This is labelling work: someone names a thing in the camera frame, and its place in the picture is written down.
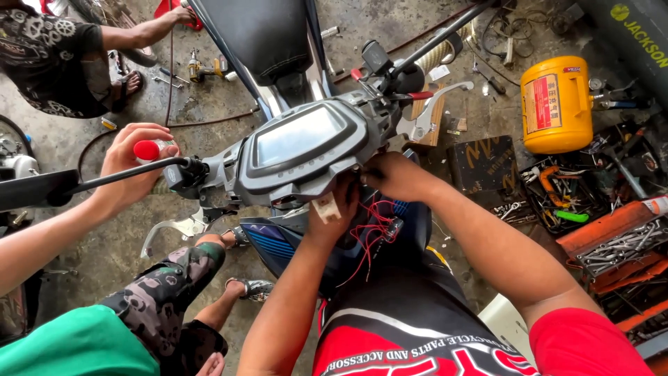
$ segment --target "hand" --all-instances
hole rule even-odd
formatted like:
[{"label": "hand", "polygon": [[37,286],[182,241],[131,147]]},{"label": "hand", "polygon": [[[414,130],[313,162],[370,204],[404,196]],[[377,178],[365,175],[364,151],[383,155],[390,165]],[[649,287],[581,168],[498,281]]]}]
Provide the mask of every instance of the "hand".
[{"label": "hand", "polygon": [[172,13],[176,16],[176,23],[188,25],[197,22],[197,16],[191,8],[176,7],[172,9]]},{"label": "hand", "polygon": [[405,202],[425,201],[429,188],[441,181],[395,151],[371,158],[364,170],[362,183]]},{"label": "hand", "polygon": [[309,229],[305,237],[308,236],[312,242],[326,248],[327,251],[332,250],[336,241],[348,229],[350,221],[357,212],[359,191],[357,190],[357,184],[351,185],[352,182],[352,175],[340,177],[336,188],[333,190],[341,219],[324,224],[315,209],[310,208],[309,210]]},{"label": "hand", "polygon": [[[118,133],[107,150],[100,177],[139,166],[140,164],[135,160],[136,156],[132,150],[134,145],[141,140],[160,139],[171,141],[174,137],[169,134],[169,131],[169,128],[157,124],[128,124]],[[178,147],[170,145],[160,151],[158,159],[173,157],[176,154],[178,154]],[[101,208],[109,209],[108,215],[114,216],[131,204],[143,199],[153,188],[161,172],[161,169],[157,169],[115,183],[102,185],[96,189],[90,199]]]},{"label": "hand", "polygon": [[220,376],[223,368],[225,368],[225,358],[221,353],[213,353],[195,376]]}]

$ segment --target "white engine part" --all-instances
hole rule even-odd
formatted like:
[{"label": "white engine part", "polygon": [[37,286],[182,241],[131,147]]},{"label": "white engine part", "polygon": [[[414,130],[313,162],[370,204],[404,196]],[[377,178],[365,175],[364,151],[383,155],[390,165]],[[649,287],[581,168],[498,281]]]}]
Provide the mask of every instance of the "white engine part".
[{"label": "white engine part", "polygon": [[[39,166],[33,157],[27,155],[14,155],[12,157],[0,157],[0,166],[14,169],[15,178],[21,179],[39,174]],[[14,209],[9,211],[10,214],[17,217],[22,216],[23,220],[35,219],[35,210],[30,208]]]}]

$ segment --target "motorcycle seat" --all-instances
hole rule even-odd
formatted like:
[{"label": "motorcycle seat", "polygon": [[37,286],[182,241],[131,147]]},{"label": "motorcycle seat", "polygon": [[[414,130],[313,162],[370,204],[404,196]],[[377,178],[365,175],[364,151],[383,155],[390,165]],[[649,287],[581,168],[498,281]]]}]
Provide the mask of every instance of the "motorcycle seat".
[{"label": "motorcycle seat", "polygon": [[311,65],[304,0],[190,0],[261,86]]}]

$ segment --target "plastic bottle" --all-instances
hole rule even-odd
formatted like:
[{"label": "plastic bottle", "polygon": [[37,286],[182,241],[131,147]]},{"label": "plastic bottle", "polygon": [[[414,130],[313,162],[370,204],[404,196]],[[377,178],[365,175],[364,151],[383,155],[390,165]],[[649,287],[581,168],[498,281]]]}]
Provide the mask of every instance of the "plastic bottle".
[{"label": "plastic bottle", "polygon": [[160,151],[170,145],[175,145],[175,143],[163,140],[141,140],[134,145],[132,150],[137,157],[137,162],[145,165],[155,161],[160,156]]}]

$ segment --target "yellow drill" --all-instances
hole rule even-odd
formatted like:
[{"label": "yellow drill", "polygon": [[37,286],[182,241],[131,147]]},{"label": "yellow drill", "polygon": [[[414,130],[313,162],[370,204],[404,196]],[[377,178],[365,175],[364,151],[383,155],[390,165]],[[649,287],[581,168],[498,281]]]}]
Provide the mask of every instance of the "yellow drill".
[{"label": "yellow drill", "polygon": [[204,76],[218,76],[220,78],[226,78],[228,81],[232,81],[231,77],[228,78],[227,76],[230,76],[234,72],[226,75],[225,71],[227,71],[227,68],[227,60],[225,60],[225,57],[223,56],[220,56],[218,59],[213,59],[213,68],[211,68],[203,66],[202,62],[197,60],[194,48],[190,50],[190,61],[188,62],[190,81],[202,82]]}]

